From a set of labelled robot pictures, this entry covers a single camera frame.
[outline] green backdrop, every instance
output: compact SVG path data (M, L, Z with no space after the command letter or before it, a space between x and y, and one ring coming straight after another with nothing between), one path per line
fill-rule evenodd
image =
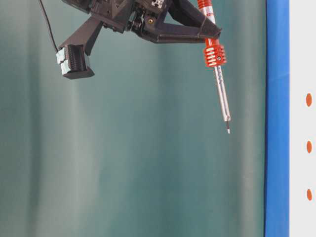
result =
M87 19L44 4L58 43ZM71 81L37 0L1 0L1 236L263 236L265 1L214 9L231 135L203 44L103 29L96 76Z

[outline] blue frame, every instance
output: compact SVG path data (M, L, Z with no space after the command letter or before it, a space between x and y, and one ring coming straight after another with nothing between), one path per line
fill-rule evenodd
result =
M289 236L289 0L267 0L265 237Z

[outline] metal shaft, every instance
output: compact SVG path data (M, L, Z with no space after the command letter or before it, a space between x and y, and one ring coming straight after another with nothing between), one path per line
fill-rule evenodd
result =
M225 83L223 78L222 67L214 67L214 74L216 78L216 85L218 91L219 102L222 109L223 120L226 122L227 132L230 133L229 121L231 121L231 113L229 111L229 105L226 95Z

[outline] orange hole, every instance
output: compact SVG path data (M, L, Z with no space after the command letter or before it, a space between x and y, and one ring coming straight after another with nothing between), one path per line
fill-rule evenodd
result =
M307 104L307 106L308 107L311 106L312 102L313 102L312 95L310 93L308 93L307 96L306 96L306 104Z
M307 190L307 199L311 201L313 199L312 191L310 189Z
M311 153L312 152L312 143L310 141L307 142L306 144L307 152Z

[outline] cable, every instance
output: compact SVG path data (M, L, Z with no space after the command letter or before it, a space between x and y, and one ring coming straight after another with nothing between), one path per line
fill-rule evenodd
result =
M55 43L55 40L54 40L54 36L53 36L53 32L51 31L51 27L50 27L50 23L49 23L49 19L48 19L48 16L46 14L46 11L45 11L45 8L43 6L43 3L41 0L39 0L39 6L40 6L40 9L43 13L43 16L45 18L45 22L46 22L46 25L47 25L47 28L48 28L48 31L49 31L49 36L50 36L50 41L51 41L51 44L53 45L56 53L58 53L58 48L56 46L56 43Z

